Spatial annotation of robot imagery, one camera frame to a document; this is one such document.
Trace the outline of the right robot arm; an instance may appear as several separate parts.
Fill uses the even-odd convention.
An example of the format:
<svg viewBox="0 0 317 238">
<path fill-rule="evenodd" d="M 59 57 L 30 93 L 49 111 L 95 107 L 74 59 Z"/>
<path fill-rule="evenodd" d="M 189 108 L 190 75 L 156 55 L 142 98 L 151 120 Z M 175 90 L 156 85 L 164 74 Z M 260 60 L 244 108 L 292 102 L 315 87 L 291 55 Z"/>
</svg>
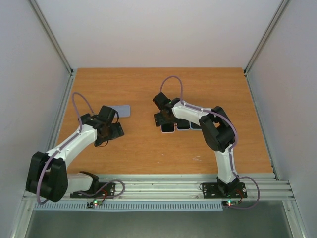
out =
<svg viewBox="0 0 317 238">
<path fill-rule="evenodd" d="M 189 104 L 179 98 L 167 98 L 162 92 L 153 98 L 160 110 L 154 114 L 157 127 L 180 129 L 195 124 L 200 127 L 208 147 L 215 153 L 217 162 L 217 189 L 222 196 L 231 196 L 239 183 L 234 165 L 233 148 L 237 131 L 223 108 L 207 109 Z"/>
</svg>

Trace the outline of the lavender phone case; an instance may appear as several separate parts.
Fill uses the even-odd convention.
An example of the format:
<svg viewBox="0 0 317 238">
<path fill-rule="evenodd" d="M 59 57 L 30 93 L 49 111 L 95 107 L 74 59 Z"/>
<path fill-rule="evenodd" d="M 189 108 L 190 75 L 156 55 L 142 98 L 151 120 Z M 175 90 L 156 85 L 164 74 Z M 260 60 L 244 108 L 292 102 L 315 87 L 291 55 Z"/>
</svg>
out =
<svg viewBox="0 0 317 238">
<path fill-rule="evenodd" d="M 128 118 L 131 115 L 131 109 L 129 105 L 119 105 L 110 107 L 118 112 L 119 118 Z"/>
</svg>

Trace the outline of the black phone blue edge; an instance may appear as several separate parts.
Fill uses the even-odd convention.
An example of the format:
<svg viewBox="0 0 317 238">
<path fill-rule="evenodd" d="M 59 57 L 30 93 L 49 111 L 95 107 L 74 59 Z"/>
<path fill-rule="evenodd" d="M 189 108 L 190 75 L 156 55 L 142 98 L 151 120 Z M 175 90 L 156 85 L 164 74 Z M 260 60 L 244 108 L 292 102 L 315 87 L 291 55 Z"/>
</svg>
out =
<svg viewBox="0 0 317 238">
<path fill-rule="evenodd" d="M 193 122 L 190 123 L 190 128 L 192 130 L 201 130 L 201 127 Z"/>
</svg>

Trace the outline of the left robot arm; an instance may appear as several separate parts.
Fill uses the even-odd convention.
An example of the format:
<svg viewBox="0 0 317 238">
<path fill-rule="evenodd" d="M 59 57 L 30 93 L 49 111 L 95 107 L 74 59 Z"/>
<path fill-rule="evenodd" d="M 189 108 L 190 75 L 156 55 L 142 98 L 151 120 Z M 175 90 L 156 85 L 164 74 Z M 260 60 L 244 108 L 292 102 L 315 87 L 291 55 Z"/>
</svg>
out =
<svg viewBox="0 0 317 238">
<path fill-rule="evenodd" d="M 114 119 L 119 113 L 114 108 L 102 106 L 98 114 L 79 117 L 79 127 L 61 144 L 47 152 L 36 152 L 30 162 L 25 189 L 36 195 L 40 205 L 46 201 L 58 202 L 66 194 L 79 193 L 95 197 L 102 190 L 97 175 L 81 171 L 67 172 L 72 161 L 90 144 L 100 147 L 124 135 L 121 124 Z"/>
</svg>

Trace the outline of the black phone pink edge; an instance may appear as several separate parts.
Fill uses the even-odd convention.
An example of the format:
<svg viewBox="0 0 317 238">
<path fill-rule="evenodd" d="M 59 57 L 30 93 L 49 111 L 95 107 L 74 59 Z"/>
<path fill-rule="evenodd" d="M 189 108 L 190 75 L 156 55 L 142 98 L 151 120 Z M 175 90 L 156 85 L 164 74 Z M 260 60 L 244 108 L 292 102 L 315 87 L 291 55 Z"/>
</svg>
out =
<svg viewBox="0 0 317 238">
<path fill-rule="evenodd" d="M 189 130 L 190 129 L 190 122 L 184 119 L 180 119 L 177 122 L 177 129 L 178 130 Z"/>
</svg>

